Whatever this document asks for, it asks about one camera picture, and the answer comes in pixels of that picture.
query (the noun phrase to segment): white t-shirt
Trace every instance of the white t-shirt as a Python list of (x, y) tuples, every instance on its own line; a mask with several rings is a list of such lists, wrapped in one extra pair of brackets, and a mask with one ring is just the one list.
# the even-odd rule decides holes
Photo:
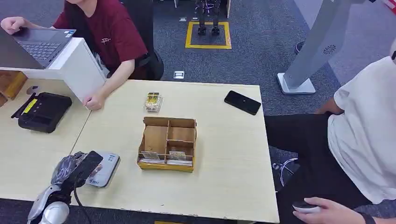
[(372, 203), (396, 198), (396, 64), (388, 56), (334, 94), (345, 113), (328, 120), (329, 148)]

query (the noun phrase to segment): black smartphone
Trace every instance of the black smartphone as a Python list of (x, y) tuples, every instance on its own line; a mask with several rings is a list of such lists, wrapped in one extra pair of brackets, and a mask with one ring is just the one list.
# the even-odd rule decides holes
[(230, 91), (224, 99), (224, 102), (252, 115), (256, 115), (261, 106), (261, 103), (235, 91)]

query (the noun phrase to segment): white stand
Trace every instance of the white stand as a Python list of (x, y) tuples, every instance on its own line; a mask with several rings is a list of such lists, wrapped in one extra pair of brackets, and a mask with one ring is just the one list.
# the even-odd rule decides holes
[(308, 78), (305, 82), (303, 82), (299, 87), (295, 89), (291, 89), (287, 86), (283, 76), (285, 73), (278, 73), (278, 82), (281, 85), (282, 92), (286, 95), (292, 95), (292, 94), (313, 94), (316, 92), (315, 87), (313, 87), (313, 84), (311, 80)]
[(277, 75), (284, 94), (315, 93), (309, 77), (341, 50), (349, 9), (364, 1), (323, 0), (301, 52), (285, 73)]
[(72, 38), (44, 70), (0, 68), (23, 72), (28, 78), (63, 80), (80, 101), (103, 86), (106, 77), (83, 38)]

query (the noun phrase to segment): computer mouse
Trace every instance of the computer mouse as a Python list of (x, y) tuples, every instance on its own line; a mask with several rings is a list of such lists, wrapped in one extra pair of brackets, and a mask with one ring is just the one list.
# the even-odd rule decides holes
[(321, 208), (319, 206), (316, 205), (311, 205), (308, 204), (307, 202), (294, 202), (293, 203), (293, 208), (298, 211), (301, 212), (303, 214), (312, 214), (312, 213), (319, 213)]

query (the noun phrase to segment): light wood tabletop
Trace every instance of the light wood tabletop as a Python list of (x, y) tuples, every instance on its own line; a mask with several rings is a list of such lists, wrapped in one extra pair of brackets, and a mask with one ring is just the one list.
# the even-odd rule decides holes
[[(91, 113), (74, 147), (73, 153), (108, 151), (121, 158), (108, 186), (77, 190), (82, 204), (278, 223), (262, 108), (253, 116), (224, 103), (230, 90), (261, 102), (260, 88), (253, 85), (127, 81), (102, 110)], [(159, 113), (144, 109), (149, 92), (164, 98)], [(197, 121), (192, 173), (138, 167), (145, 116)]]
[[(31, 86), (73, 101), (53, 133), (23, 129), (10, 118), (29, 99)], [(0, 198), (35, 200), (50, 185), (57, 163), (72, 151), (89, 114), (63, 81), (28, 79), (15, 100), (0, 107)]]

